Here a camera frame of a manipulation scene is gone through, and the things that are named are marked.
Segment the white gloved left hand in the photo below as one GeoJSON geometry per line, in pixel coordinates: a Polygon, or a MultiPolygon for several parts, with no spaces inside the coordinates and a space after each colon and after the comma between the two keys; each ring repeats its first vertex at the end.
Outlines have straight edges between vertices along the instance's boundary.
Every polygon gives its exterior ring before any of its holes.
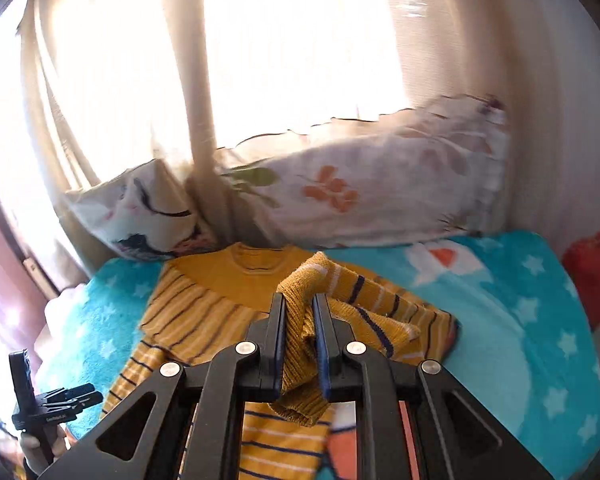
{"type": "MultiPolygon", "coordinates": [[[[58,460],[68,451],[67,434],[62,425],[54,428],[46,427],[45,434],[50,439],[50,449],[53,452],[54,460],[58,460]]],[[[32,434],[22,432],[19,436],[19,445],[24,457],[24,470],[28,479],[36,479],[48,467],[42,444],[40,440],[32,434]]]]}

